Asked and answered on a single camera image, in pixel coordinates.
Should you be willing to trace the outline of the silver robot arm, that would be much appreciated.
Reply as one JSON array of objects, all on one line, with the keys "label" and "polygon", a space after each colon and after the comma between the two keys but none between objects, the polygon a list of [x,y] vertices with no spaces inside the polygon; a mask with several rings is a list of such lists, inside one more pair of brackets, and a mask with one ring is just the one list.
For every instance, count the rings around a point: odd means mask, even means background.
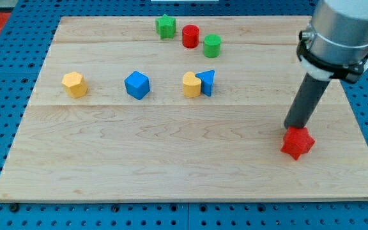
[{"label": "silver robot arm", "polygon": [[368,0],[319,0],[296,54],[316,81],[357,82],[368,69]]}]

